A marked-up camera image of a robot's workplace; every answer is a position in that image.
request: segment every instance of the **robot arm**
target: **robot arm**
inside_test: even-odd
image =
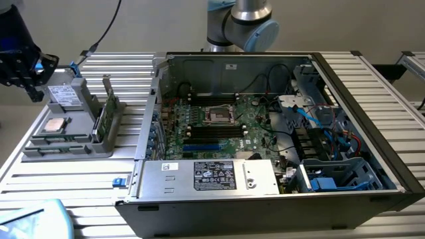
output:
[[[44,93],[34,87],[46,83],[58,63],[58,57],[44,54],[32,41],[25,23],[12,0],[0,1],[0,83],[25,89],[33,102]],[[36,71],[41,63],[44,70]]]
[[[209,0],[205,51],[265,51],[278,34],[266,0]]]

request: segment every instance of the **cable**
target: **cable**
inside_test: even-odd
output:
[[[284,133],[285,135],[292,136],[290,133],[288,133],[288,132],[270,130],[270,129],[265,128],[260,123],[258,123],[258,125],[260,125],[261,129],[264,129],[265,131],[268,131],[270,133]]]
[[[288,71],[288,82],[290,81],[290,70],[289,70],[289,67],[285,64],[282,64],[282,63],[278,63],[278,64],[273,65],[272,68],[268,71],[268,74],[266,74],[266,86],[265,86],[266,93],[272,90],[270,89],[270,75],[272,75],[273,69],[277,66],[282,66],[282,67],[286,68],[286,71]]]
[[[425,105],[425,98],[423,98],[422,103],[421,103],[421,105],[418,107],[418,111],[422,109],[423,105]]]
[[[333,159],[336,160],[338,157],[338,149],[337,149],[336,140],[333,139],[332,135],[329,134],[326,130],[324,130],[324,134],[330,140],[330,145],[332,145],[330,153],[333,153]]]
[[[244,115],[244,113],[241,113],[241,114],[238,115],[238,117],[234,118],[234,120],[238,120],[242,115]]]
[[[177,90],[176,90],[176,96],[180,96],[180,88],[182,85],[188,85],[189,87],[192,87],[190,82],[180,82],[180,84],[177,85]]]
[[[360,150],[361,150],[361,140],[353,133],[352,133],[352,137],[353,137],[353,139],[357,142],[357,149],[356,149],[354,155],[358,156],[358,153],[360,153]]]
[[[238,93],[244,93],[244,92],[249,89],[249,87],[252,86],[252,84],[260,79],[260,76],[264,76],[264,77],[266,78],[266,75],[262,74],[262,73],[260,73],[260,74],[254,77],[254,79],[252,80],[252,82],[249,83],[249,85],[248,85]]]
[[[274,153],[280,153],[280,152],[282,152],[282,151],[286,151],[286,150],[294,148],[294,146],[290,146],[290,147],[288,147],[288,148],[285,148],[285,149],[282,149],[282,150],[273,150],[273,149],[270,149],[270,143],[272,143],[272,140],[270,140],[270,141],[268,142],[268,144],[266,144],[266,149],[270,150],[270,151],[274,152]]]
[[[110,29],[110,27],[112,27],[112,24],[113,24],[113,22],[114,22],[114,19],[116,19],[116,17],[117,17],[117,14],[118,14],[118,11],[120,11],[120,8],[121,8],[121,2],[122,2],[122,0],[118,0],[118,4],[117,4],[117,7],[116,7],[116,10],[114,10],[114,13],[113,13],[113,17],[112,17],[112,20],[110,20],[110,22],[109,22],[109,25],[108,25],[108,27],[106,27],[106,30],[105,30],[104,34],[101,35],[101,37],[100,37],[100,39],[96,41],[96,43],[90,46],[90,48],[89,48],[88,50],[85,50],[85,51],[81,52],[81,55],[80,55],[80,56],[82,56],[82,59],[81,59],[81,61],[77,63],[77,65],[80,65],[80,64],[85,61],[85,59],[96,52],[97,46],[98,46],[101,40],[105,38],[105,36],[106,36],[106,34],[108,34],[108,32],[109,32],[109,29]]]
[[[266,104],[268,104],[268,107],[265,107],[265,109],[268,109],[268,108],[270,107],[270,104],[273,104],[274,102],[278,102],[278,100],[274,100],[274,101],[268,102],[268,103],[266,103]],[[257,116],[260,115],[261,110],[262,110],[262,107],[260,107],[258,112],[257,112],[257,114],[254,115],[256,118],[257,118]]]

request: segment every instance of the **black cable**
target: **black cable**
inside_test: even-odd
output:
[[[81,65],[81,63],[85,61],[86,56],[82,57],[81,61],[77,63],[77,66]]]
[[[85,59],[88,58],[88,54],[92,54],[92,53],[96,52],[97,46],[98,46],[101,40],[105,38],[105,36],[106,36],[106,34],[108,34],[108,32],[109,32],[109,29],[110,29],[110,27],[112,27],[112,24],[113,24],[113,22],[114,22],[114,19],[116,19],[116,17],[117,17],[117,14],[118,14],[118,11],[120,11],[120,7],[121,7],[121,2],[122,2],[122,0],[118,0],[118,4],[117,4],[117,7],[116,7],[116,10],[114,10],[114,13],[113,13],[113,17],[112,17],[112,20],[110,20],[110,22],[109,22],[109,25],[108,25],[108,27],[106,27],[106,30],[105,30],[104,34],[101,35],[101,37],[100,37],[100,39],[96,41],[96,43],[90,46],[90,48],[89,48],[88,50],[85,50],[85,51],[81,52],[80,56],[82,56],[82,59],[81,59],[81,61],[77,63],[77,65],[80,65],[80,64],[85,61]]]
[[[244,113],[241,113],[241,114],[238,115],[238,117],[234,118],[234,120],[238,120],[242,115],[244,115]]]
[[[176,97],[180,96],[180,88],[182,85],[188,85],[189,87],[192,87],[190,82],[180,82],[180,84],[177,85]]]
[[[260,128],[261,128],[261,129],[264,129],[265,131],[268,131],[268,132],[270,132],[270,133],[284,133],[285,135],[292,136],[290,133],[288,133],[288,132],[277,131],[277,130],[270,130],[270,129],[265,128],[261,124],[258,124],[258,125],[260,125]]]
[[[425,105],[425,98],[423,98],[423,100],[422,100],[422,104],[421,104],[419,107],[418,107],[418,111],[422,109],[423,105]]]
[[[118,11],[120,11],[121,2],[122,2],[122,0],[118,0],[117,8],[116,8],[116,10],[114,10],[114,14],[113,14],[113,17],[112,17],[109,26],[108,26],[108,28],[106,28],[104,34],[101,35],[98,41],[96,42],[97,45],[98,45],[98,43],[101,42],[101,40],[105,38],[105,36],[106,36],[106,34],[108,34],[108,32],[109,32],[109,29],[110,29],[110,27],[112,27],[112,24],[113,24],[113,22],[114,22],[114,19],[116,19],[116,17],[117,17]]]
[[[273,65],[272,68],[268,71],[268,74],[266,74],[266,90],[268,91],[270,90],[270,75],[272,75],[272,71],[273,71],[273,69],[277,66],[282,66],[282,67],[286,68],[286,71],[288,71],[288,82],[290,81],[290,70],[289,70],[289,67],[285,64],[282,64],[282,63],[278,63],[278,64]]]
[[[274,152],[274,153],[280,153],[280,152],[286,151],[286,150],[289,150],[289,149],[292,149],[292,148],[294,148],[294,146],[290,146],[290,147],[288,147],[288,148],[285,148],[285,149],[282,149],[282,150],[273,150],[273,149],[269,148],[269,146],[266,147],[266,149],[270,150],[270,151]]]
[[[266,75],[265,75],[264,73],[260,73],[260,74],[254,77],[254,79],[252,80],[252,82],[249,83],[249,85],[248,85],[238,93],[244,93],[244,92],[249,89],[249,87],[252,86],[252,84],[260,79],[260,76],[264,76],[264,77],[266,78]]]
[[[268,108],[270,107],[270,105],[272,105],[273,103],[276,103],[276,102],[278,102],[278,100],[266,102],[266,107],[265,107],[265,109],[268,109]],[[260,107],[258,112],[257,112],[257,114],[256,114],[256,117],[260,115],[261,109],[262,109],[262,108]]]

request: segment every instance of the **slotted metal surface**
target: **slotted metal surface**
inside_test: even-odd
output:
[[[404,65],[425,82],[425,52],[404,52],[397,64]]]
[[[137,238],[112,206],[110,197],[125,195],[126,190],[113,190],[110,182],[113,178],[130,173],[133,169],[132,158],[142,120],[145,95],[152,79],[152,56],[150,53],[100,53],[88,59],[81,73],[86,78],[90,92],[100,99],[105,99],[101,76],[110,74],[114,92],[120,100],[128,103],[114,154],[110,158],[97,161],[21,163],[18,150],[25,143],[24,140],[14,150],[16,155],[12,155],[0,170],[0,179],[2,179],[0,215],[40,203],[44,199],[60,198],[73,220],[77,238]],[[392,97],[358,58],[349,52],[324,53],[324,56],[369,117],[380,127],[385,138],[397,149],[409,169],[425,185],[423,128],[404,105]],[[425,200],[401,212],[382,213],[354,230],[221,238],[366,239],[389,237],[396,239],[425,238]]]

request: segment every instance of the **gray component tray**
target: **gray component tray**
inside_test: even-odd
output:
[[[28,150],[30,147],[37,147],[38,145],[30,144],[29,147],[25,147],[22,150],[24,156],[21,158],[22,162],[46,162],[46,161],[58,161],[58,160],[69,160],[69,159],[86,159],[86,158],[106,158],[112,156],[112,151],[113,151],[113,146],[114,146],[114,140],[116,136],[118,133],[118,127],[120,127],[120,122],[121,122],[121,117],[125,109],[125,103],[120,103],[117,110],[114,112],[113,120],[112,120],[112,125],[110,125],[110,131],[108,133],[108,137],[104,138],[101,143],[50,143],[48,147],[73,147],[73,146],[82,146],[82,149],[78,149],[74,151],[74,153],[61,153],[61,154],[45,154],[42,156],[36,156],[34,150]],[[52,112],[48,113],[46,119],[49,118],[60,118],[65,114],[54,114]],[[89,135],[92,132],[93,124],[90,123],[84,123],[85,121],[92,122],[89,115],[85,112],[68,112],[68,116],[74,116],[77,117],[72,118],[70,123],[66,126],[66,131],[70,131],[72,133],[85,133]],[[41,125],[41,127],[37,130],[37,135],[42,131],[45,123]],[[26,154],[30,152],[34,152],[34,156],[28,157]]]

